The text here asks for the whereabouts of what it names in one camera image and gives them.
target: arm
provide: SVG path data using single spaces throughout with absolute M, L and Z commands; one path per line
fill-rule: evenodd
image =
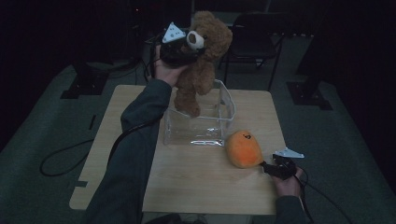
M 186 68 L 168 68 L 156 61 L 156 78 L 123 111 L 122 130 L 158 118 L 169 105 L 172 87 Z M 135 223 L 142 219 L 159 121 L 126 135 L 113 154 L 105 176 L 94 193 L 82 223 Z
M 300 183 L 296 179 L 300 178 L 303 170 L 297 168 L 296 176 L 282 180 L 272 176 L 276 192 L 279 198 L 276 200 L 276 221 L 275 224 L 305 224 L 305 212 L 300 201 Z

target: clear plastic container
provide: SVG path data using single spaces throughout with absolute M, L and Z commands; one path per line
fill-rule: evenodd
M 191 118 L 173 107 L 166 110 L 166 145 L 224 146 L 235 115 L 231 94 L 220 80 L 215 80 L 209 94 L 197 94 L 197 102 L 201 107 L 201 115 L 197 118 Z

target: person's right hand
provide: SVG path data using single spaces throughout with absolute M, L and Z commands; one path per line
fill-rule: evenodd
M 300 178 L 302 173 L 303 170 L 300 167 L 297 167 L 296 176 Z M 275 183 L 277 196 L 281 197 L 281 196 L 289 195 L 289 196 L 300 197 L 300 193 L 301 193 L 300 182 L 294 176 L 291 176 L 286 180 L 283 180 L 276 176 L 271 176 L 271 177 Z

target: table top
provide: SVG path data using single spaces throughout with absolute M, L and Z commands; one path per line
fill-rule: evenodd
M 144 86 L 119 85 L 109 102 L 79 177 L 85 187 L 75 187 L 73 209 L 86 209 L 106 171 L 110 150 L 121 133 L 120 115 Z M 250 131 L 269 162 L 285 141 L 271 93 L 229 90 L 236 113 L 229 133 Z M 176 90 L 171 96 L 171 104 Z M 165 145 L 160 125 L 154 161 L 143 204 L 144 212 L 272 215 L 276 192 L 261 167 L 240 169 L 228 160 L 224 147 Z

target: teddy bear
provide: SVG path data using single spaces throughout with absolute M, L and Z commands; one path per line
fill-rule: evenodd
M 196 94 L 206 95 L 212 90 L 215 80 L 214 62 L 227 52 L 233 33 L 209 11 L 195 12 L 189 30 L 187 42 L 190 48 L 205 51 L 180 74 L 174 103 L 178 111 L 195 118 L 201 113 Z

